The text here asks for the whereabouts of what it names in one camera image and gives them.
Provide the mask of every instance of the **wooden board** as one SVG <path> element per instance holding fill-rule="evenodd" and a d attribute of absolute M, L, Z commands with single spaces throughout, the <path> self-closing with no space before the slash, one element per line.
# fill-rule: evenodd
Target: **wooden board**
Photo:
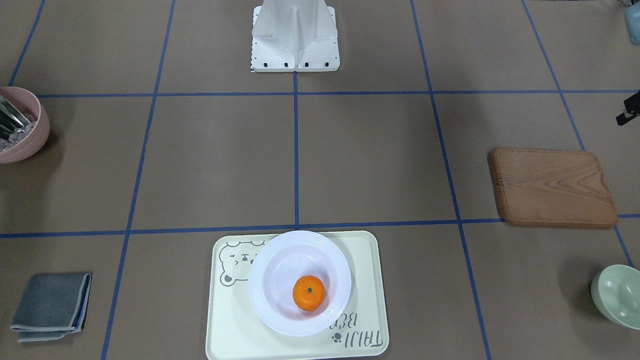
<path fill-rule="evenodd" d="M 609 228 L 618 222 L 590 152 L 495 149 L 488 160 L 498 212 L 509 224 Z"/>

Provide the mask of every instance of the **blue grid line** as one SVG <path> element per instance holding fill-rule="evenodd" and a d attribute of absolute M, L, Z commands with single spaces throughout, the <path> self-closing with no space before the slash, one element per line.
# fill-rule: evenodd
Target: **blue grid line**
<path fill-rule="evenodd" d="M 129 219 L 127 221 L 127 229 L 125 232 L 124 240 L 122 242 L 122 251 L 120 253 L 120 263 L 118 264 L 118 274 L 116 276 L 116 282 L 113 288 L 113 298 L 111 299 L 111 309 L 109 310 L 109 320 L 107 322 L 107 329 L 104 334 L 104 343 L 102 345 L 101 360 L 106 360 L 107 352 L 109 350 L 109 341 L 111 339 L 111 330 L 113 328 L 113 319 L 115 317 L 116 306 L 118 304 L 118 294 L 120 292 L 120 282 L 122 281 L 122 272 L 124 270 L 125 259 L 127 257 L 127 248 L 129 247 L 129 236 L 131 233 L 131 226 L 133 223 L 133 216 L 136 210 L 136 201 L 138 198 L 138 190 L 140 187 L 140 178 L 142 177 L 142 168 L 145 164 L 145 155 L 147 151 L 147 142 L 149 139 L 149 131 L 151 129 L 151 123 L 154 117 L 154 110 L 156 107 L 158 88 L 160 87 L 160 79 L 162 76 L 162 69 L 164 65 L 164 56 L 166 54 L 166 48 L 169 42 L 169 34 L 171 32 L 171 23 L 173 20 L 173 11 L 175 9 L 175 0 L 171 1 L 171 8 L 169 9 L 169 17 L 166 24 L 166 31 L 164 33 L 164 44 L 162 52 L 160 54 L 160 62 L 158 63 L 158 71 L 156 76 L 156 85 L 154 87 L 154 96 L 151 100 L 151 107 L 149 109 L 149 116 L 147 119 L 147 128 L 145 129 L 145 137 L 142 142 L 142 150 L 140 151 L 140 162 L 138 163 L 138 173 L 136 175 L 136 182 L 133 188 L 133 194 L 131 196 L 131 207 L 129 208 Z"/>
<path fill-rule="evenodd" d="M 487 360 L 491 360 L 491 350 L 489 349 L 489 340 L 486 335 L 486 330 L 484 328 L 484 319 L 482 316 L 482 309 L 480 306 L 480 299 L 478 297 L 477 289 L 476 289 L 476 280 L 474 277 L 473 266 L 471 265 L 471 257 L 469 256 L 469 251 L 467 249 L 467 239 L 465 237 L 465 232 L 462 226 L 461 218 L 460 218 L 460 210 L 458 208 L 458 200 L 456 198 L 456 190 L 453 185 L 453 178 L 451 176 L 451 169 L 449 168 L 449 160 L 447 158 L 447 149 L 445 147 L 444 137 L 442 135 L 442 128 L 440 126 L 440 117 L 438 116 L 438 108 L 436 107 L 435 95 L 433 93 L 433 86 L 431 84 L 431 76 L 429 75 L 429 67 L 427 64 L 427 57 L 424 52 L 424 44 L 422 43 L 422 35 L 420 33 L 420 26 L 418 24 L 418 15 L 415 11 L 415 3 L 411 0 L 411 10 L 413 12 L 413 22 L 415 24 L 415 33 L 418 38 L 418 44 L 420 45 L 420 53 L 422 55 L 422 64 L 424 66 L 424 75 L 427 80 L 427 86 L 429 87 L 429 96 L 431 98 L 431 107 L 433 108 L 433 116 L 435 118 L 436 127 L 438 129 L 438 138 L 440 139 L 440 146 L 442 148 L 442 158 L 444 160 L 445 169 L 447 171 L 447 179 L 449 180 L 449 188 L 451 190 L 451 198 L 453 201 L 453 207 L 456 212 L 456 221 L 458 223 L 458 231 L 460 232 L 460 241 L 462 243 L 462 249 L 465 254 L 465 262 L 467 263 L 467 273 L 469 276 L 469 283 L 471 285 L 471 292 L 474 297 L 474 303 L 476 305 L 476 315 L 478 317 L 478 325 L 480 326 L 480 333 L 482 334 L 482 340 L 484 344 L 484 353 L 486 355 Z"/>
<path fill-rule="evenodd" d="M 629 256 L 629 251 L 627 251 L 627 246 L 625 245 L 625 241 L 622 240 L 622 234 L 620 234 L 620 230 L 618 229 L 618 226 L 614 226 L 613 229 L 616 231 L 616 236 L 618 237 L 618 242 L 620 242 L 620 247 L 622 248 L 622 252 L 625 253 L 625 258 L 627 258 L 627 263 L 629 264 L 629 266 L 631 266 L 632 268 L 634 268 L 634 262 L 631 261 L 631 256 Z"/>
<path fill-rule="evenodd" d="M 17 239 L 17 238 L 57 238 L 61 236 L 105 236 L 105 235 L 124 235 L 124 230 L 106 230 L 106 231 L 59 231 L 49 233 L 13 233 L 0 234 L 0 239 Z"/>
<path fill-rule="evenodd" d="M 471 219 L 460 219 L 460 223 L 462 224 L 489 224 L 496 222 L 506 222 L 503 218 L 471 218 Z"/>
<path fill-rule="evenodd" d="M 573 128 L 573 132 L 575 133 L 575 137 L 578 139 L 578 144 L 580 144 L 580 149 L 584 151 L 584 144 L 582 143 L 582 138 L 580 137 L 580 133 L 578 132 L 578 127 L 575 125 L 573 121 L 573 115 L 571 115 L 571 111 L 569 110 L 569 105 L 566 103 L 566 99 L 564 98 L 564 94 L 562 88 L 560 87 L 560 83 L 556 77 L 556 72 L 554 71 L 553 66 L 551 66 L 551 61 L 547 56 L 547 51 L 545 47 L 542 45 L 542 39 L 540 39 L 540 35 L 538 34 L 538 30 L 536 29 L 536 25 L 533 23 L 533 18 L 531 17 L 531 13 L 529 13 L 529 8 L 525 3 L 525 0 L 520 0 L 522 6 L 524 7 L 524 11 L 527 14 L 527 18 L 529 19 L 529 24 L 531 24 L 531 29 L 533 30 L 534 35 L 536 35 L 536 40 L 538 41 L 538 46 L 540 47 L 540 51 L 542 51 L 542 55 L 545 57 L 545 61 L 547 62 L 547 67 L 549 68 L 549 72 L 551 73 L 551 77 L 556 84 L 556 88 L 558 89 L 558 94 L 560 95 L 560 99 L 562 99 L 562 104 L 564 105 L 564 110 L 566 111 L 567 116 L 569 116 L 569 121 L 571 122 L 571 126 Z"/>
<path fill-rule="evenodd" d="M 291 96 L 292 92 L 160 92 L 157 96 Z"/>
<path fill-rule="evenodd" d="M 558 90 L 433 90 L 437 95 L 455 94 L 557 94 Z"/>
<path fill-rule="evenodd" d="M 298 230 L 298 225 L 300 225 L 300 167 L 298 166 L 298 73 L 293 72 L 293 143 L 294 143 L 294 214 L 295 214 L 295 222 L 296 222 L 296 230 Z"/>
<path fill-rule="evenodd" d="M 0 239 L 14 238 L 55 238 L 64 236 L 105 236 L 105 235 L 139 235 L 139 234 L 178 234 L 178 233 L 217 233 L 221 231 L 265 231 L 284 229 L 322 229 L 334 227 L 378 227 L 378 226 L 416 226 L 416 225 L 453 225 L 453 224 L 492 224 L 505 222 L 501 218 L 444 219 L 444 220 L 405 220 L 405 221 L 370 221 L 370 222 L 327 222 L 309 224 L 280 225 L 240 225 L 212 227 L 178 227 L 165 229 L 130 229 L 105 231 L 60 231 L 48 233 L 6 233 Z"/>
<path fill-rule="evenodd" d="M 153 93 L 131 94 L 37 94 L 40 99 L 66 99 L 70 97 L 152 97 Z"/>
<path fill-rule="evenodd" d="M 545 61 L 547 62 L 547 66 L 549 67 L 549 71 L 551 72 L 551 76 L 554 79 L 554 83 L 556 84 L 556 88 L 558 89 L 558 94 L 560 95 L 560 98 L 562 99 L 563 105 L 564 105 L 564 109 L 566 110 L 566 114 L 567 116 L 569 116 L 569 121 L 571 122 L 571 126 L 573 127 L 573 132 L 575 133 L 575 137 L 576 139 L 578 139 L 578 143 L 580 144 L 580 148 L 585 151 L 586 148 L 584 146 L 584 144 L 582 143 L 582 138 L 580 137 L 580 133 L 578 132 L 578 127 L 575 125 L 575 121 L 573 121 L 573 115 L 571 114 L 571 111 L 569 110 L 569 105 L 566 102 L 566 99 L 564 98 L 564 91 L 562 90 L 562 88 L 560 87 L 560 83 L 558 82 L 557 78 L 556 78 L 556 72 L 554 71 L 553 66 L 551 66 L 551 61 L 549 60 L 549 57 L 547 56 L 547 52 L 545 50 L 544 45 L 542 45 L 542 39 L 540 38 L 540 35 L 538 34 L 538 30 L 536 29 L 536 25 L 533 22 L 533 18 L 531 17 L 531 13 L 529 12 L 529 8 L 527 7 L 527 4 L 525 2 L 525 0 L 520 0 L 520 2 L 522 3 L 522 6 L 524 7 L 524 11 L 527 14 L 527 18 L 529 19 L 529 23 L 531 24 L 531 29 L 533 30 L 533 33 L 536 35 L 536 40 L 538 41 L 538 45 L 540 46 L 540 50 L 542 51 L 542 55 L 544 55 L 545 57 Z M 588 90 L 579 90 L 579 92 L 585 92 L 588 93 Z M 615 226 L 615 231 L 616 231 L 616 236 L 618 237 L 618 241 L 620 242 L 620 247 L 622 248 L 622 251 L 625 253 L 625 257 L 627 258 L 627 262 L 629 263 L 630 266 L 633 266 L 633 262 L 631 261 L 631 257 L 629 256 L 629 253 L 627 252 L 627 247 L 625 246 L 625 242 L 622 238 L 622 235 L 620 234 L 620 232 L 618 231 L 618 226 Z"/>
<path fill-rule="evenodd" d="M 9 86 L 13 86 L 13 82 L 15 82 L 15 78 L 18 76 L 18 71 L 20 70 L 20 66 L 22 66 L 22 61 L 24 60 L 24 55 L 27 53 L 27 49 L 29 48 L 29 44 L 31 43 L 31 39 L 33 38 L 33 33 L 36 31 L 36 27 L 40 22 L 40 16 L 42 14 L 42 9 L 44 8 L 45 0 L 40 2 L 40 7 L 38 8 L 38 13 L 36 14 L 36 18 L 33 21 L 33 25 L 31 27 L 31 31 L 29 32 L 29 36 L 27 37 L 27 41 L 24 43 L 24 47 L 22 48 L 22 52 L 20 53 L 20 57 L 18 58 L 18 62 L 15 64 L 15 68 L 13 70 L 13 74 L 11 75 L 11 80 L 9 80 Z"/>
<path fill-rule="evenodd" d="M 565 94 L 634 94 L 637 90 L 562 90 Z"/>
<path fill-rule="evenodd" d="M 456 94 L 558 94 L 558 90 L 407 90 L 407 91 L 326 91 L 298 92 L 300 96 L 310 95 L 456 95 Z M 637 90 L 562 90 L 564 94 L 634 94 Z M 41 99 L 65 99 L 84 97 L 215 97 L 215 96 L 292 96 L 293 92 L 159 92 L 154 93 L 113 93 L 113 94 L 36 94 Z"/>
<path fill-rule="evenodd" d="M 416 91 L 306 91 L 299 92 L 299 95 L 422 95 L 428 94 L 426 90 Z"/>

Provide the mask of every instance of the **black clamp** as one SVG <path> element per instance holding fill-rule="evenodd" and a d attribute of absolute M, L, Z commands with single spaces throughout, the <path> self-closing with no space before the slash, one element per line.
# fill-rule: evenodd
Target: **black clamp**
<path fill-rule="evenodd" d="M 625 100 L 625 112 L 616 117 L 618 125 L 622 126 L 640 115 L 640 91 Z"/>

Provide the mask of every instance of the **orange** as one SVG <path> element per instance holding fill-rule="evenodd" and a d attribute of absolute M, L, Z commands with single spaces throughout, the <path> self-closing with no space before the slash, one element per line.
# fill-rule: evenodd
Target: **orange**
<path fill-rule="evenodd" d="M 293 286 L 293 301 L 304 311 L 313 311 L 324 301 L 324 284 L 313 275 L 298 279 Z"/>

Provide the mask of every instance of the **plastic tray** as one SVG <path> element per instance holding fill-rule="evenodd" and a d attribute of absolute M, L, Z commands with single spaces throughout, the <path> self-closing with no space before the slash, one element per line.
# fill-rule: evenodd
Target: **plastic tray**
<path fill-rule="evenodd" d="M 251 260 L 277 234 L 225 236 L 216 242 L 205 341 L 210 360 L 330 359 L 376 356 L 387 349 L 389 330 L 378 241 L 367 231 L 321 234 L 347 258 L 351 297 L 345 312 L 329 328 L 302 338 L 279 334 L 264 325 L 249 300 Z"/>

